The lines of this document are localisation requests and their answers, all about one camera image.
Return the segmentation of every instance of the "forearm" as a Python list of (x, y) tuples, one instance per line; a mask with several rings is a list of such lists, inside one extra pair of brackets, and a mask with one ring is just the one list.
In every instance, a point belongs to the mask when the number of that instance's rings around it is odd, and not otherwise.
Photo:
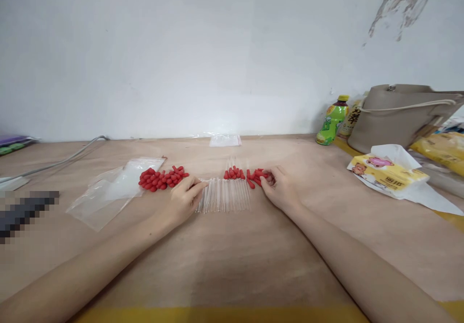
[(429, 295), (344, 231), (304, 206), (290, 208), (287, 215), (372, 322), (454, 322)]
[(0, 305), (0, 321), (65, 322), (174, 226), (153, 216), (58, 266)]

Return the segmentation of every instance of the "pixelated blur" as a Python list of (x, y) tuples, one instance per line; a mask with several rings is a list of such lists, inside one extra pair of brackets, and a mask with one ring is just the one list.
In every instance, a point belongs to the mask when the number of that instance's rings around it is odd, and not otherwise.
[(59, 191), (0, 191), (0, 243), (58, 204)]

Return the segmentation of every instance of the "bag handle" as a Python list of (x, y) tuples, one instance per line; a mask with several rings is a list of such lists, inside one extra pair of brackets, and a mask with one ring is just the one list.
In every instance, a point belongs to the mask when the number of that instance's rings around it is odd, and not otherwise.
[(424, 102), (424, 103), (419, 103), (419, 104), (412, 104), (412, 105), (406, 105), (403, 107), (398, 107), (398, 108), (388, 108), (388, 109), (364, 109), (362, 106), (364, 105), (364, 102), (362, 103), (361, 106), (358, 107), (358, 109), (362, 112), (365, 113), (372, 113), (372, 112), (377, 112), (377, 111), (391, 111), (391, 110), (403, 110), (403, 109), (412, 109), (412, 108), (422, 108), (426, 106), (431, 106), (431, 105), (456, 105), (456, 101), (454, 100), (440, 100), (440, 101), (430, 101), (430, 102)]

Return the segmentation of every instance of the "plastic bottle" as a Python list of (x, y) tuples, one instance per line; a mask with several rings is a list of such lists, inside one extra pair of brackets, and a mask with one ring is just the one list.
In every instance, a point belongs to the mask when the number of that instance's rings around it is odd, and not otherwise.
[(316, 136), (316, 142), (321, 145), (329, 145), (334, 141), (337, 134), (338, 127), (348, 114), (348, 100), (349, 96), (338, 96), (337, 102), (332, 104), (325, 114), (325, 121), (322, 129)]
[(340, 130), (337, 133), (337, 137), (348, 139), (351, 136), (351, 132), (353, 132), (354, 126), (356, 125), (356, 122), (358, 121), (359, 115), (361, 113), (359, 110), (359, 105), (368, 94), (369, 91), (366, 91), (363, 96), (354, 101), (348, 116), (345, 117), (345, 120), (340, 125)]

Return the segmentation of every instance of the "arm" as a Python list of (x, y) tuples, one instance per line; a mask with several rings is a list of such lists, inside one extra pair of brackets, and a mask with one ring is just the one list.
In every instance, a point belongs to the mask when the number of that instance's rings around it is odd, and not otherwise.
[(152, 217), (45, 274), (0, 305), (2, 322), (61, 323), (72, 317), (116, 275), (195, 211), (207, 183), (190, 176)]
[(429, 295), (361, 242), (311, 212), (300, 202), (281, 166), (261, 177), (266, 196), (308, 237), (370, 321), (454, 322)]

